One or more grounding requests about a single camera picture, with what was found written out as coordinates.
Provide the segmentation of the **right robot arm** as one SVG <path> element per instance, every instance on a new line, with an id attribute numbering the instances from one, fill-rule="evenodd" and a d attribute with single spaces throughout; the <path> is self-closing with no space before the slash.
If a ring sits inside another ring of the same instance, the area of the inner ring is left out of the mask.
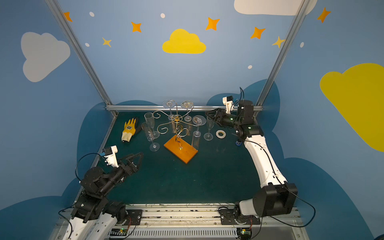
<path id="1" fill-rule="evenodd" d="M 232 128 L 238 141 L 244 143 L 258 172 L 261 189 L 251 199 L 240 201 L 235 207 L 236 220 L 246 217 L 271 217 L 290 214 L 299 198 L 295 184 L 289 183 L 279 170 L 266 143 L 264 132 L 256 120 L 252 101 L 240 100 L 237 113 L 233 104 L 206 112 L 206 117 L 220 127 Z"/>

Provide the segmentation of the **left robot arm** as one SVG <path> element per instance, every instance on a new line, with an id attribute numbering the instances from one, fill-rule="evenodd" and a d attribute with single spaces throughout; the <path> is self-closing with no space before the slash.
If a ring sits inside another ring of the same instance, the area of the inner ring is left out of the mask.
<path id="1" fill-rule="evenodd" d="M 141 212 L 129 215 L 126 204 L 108 200 L 108 194 L 140 169 L 144 154 L 130 154 L 118 160 L 118 167 L 105 173 L 101 167 L 89 169 L 80 184 L 84 188 L 72 206 L 63 240 L 105 240 L 115 225 L 128 228 L 140 223 Z"/>

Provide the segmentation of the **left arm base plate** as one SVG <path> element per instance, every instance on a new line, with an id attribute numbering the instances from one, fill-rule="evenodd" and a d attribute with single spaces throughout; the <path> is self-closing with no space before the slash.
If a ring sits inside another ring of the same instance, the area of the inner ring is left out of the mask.
<path id="1" fill-rule="evenodd" d="M 143 210 L 121 210 L 117 214 L 118 226 L 138 226 L 141 223 Z"/>

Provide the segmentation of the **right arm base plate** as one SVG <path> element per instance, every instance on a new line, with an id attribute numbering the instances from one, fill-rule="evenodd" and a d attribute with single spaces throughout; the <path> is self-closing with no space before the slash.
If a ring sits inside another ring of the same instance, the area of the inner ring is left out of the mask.
<path id="1" fill-rule="evenodd" d="M 219 208 L 222 225 L 260 225 L 261 219 L 254 215 L 245 216 L 238 209 Z"/>

